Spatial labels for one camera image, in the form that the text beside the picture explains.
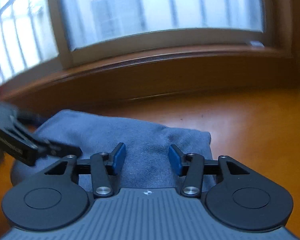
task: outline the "metal pin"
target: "metal pin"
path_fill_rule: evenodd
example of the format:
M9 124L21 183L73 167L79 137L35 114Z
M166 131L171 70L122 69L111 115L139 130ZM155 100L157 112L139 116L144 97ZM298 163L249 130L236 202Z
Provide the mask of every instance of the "metal pin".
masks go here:
M107 195L111 192L111 189L109 187L98 187L96 189L96 193L99 195Z
M195 195L199 193L199 189L197 187L185 187L183 192L187 195Z

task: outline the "wooden floor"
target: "wooden floor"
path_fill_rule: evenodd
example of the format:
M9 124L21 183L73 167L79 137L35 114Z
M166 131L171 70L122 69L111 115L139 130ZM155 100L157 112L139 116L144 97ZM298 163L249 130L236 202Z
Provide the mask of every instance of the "wooden floor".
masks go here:
M89 112L209 131L213 157L230 155L284 186L294 199L288 229L300 237L300 93L250 91L152 98ZM0 201L12 159L0 166ZM0 208L0 235L8 229Z

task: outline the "blue towel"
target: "blue towel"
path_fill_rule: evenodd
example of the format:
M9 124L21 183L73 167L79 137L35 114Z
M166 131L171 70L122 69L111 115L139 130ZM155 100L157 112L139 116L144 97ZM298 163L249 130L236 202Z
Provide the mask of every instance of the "blue towel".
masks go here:
M104 117L63 110L51 117L35 132L42 138L79 146L81 159L94 153L111 152L119 142L126 144L127 156L120 174L121 187L177 187L183 178L170 166L168 148L176 144L184 153L198 153L212 159L211 135L197 130L170 128L161 124L129 118ZM16 185L59 158L47 156L34 167L15 161L11 182ZM80 175L79 185L92 191L90 175ZM213 176L205 175L202 191L215 185Z

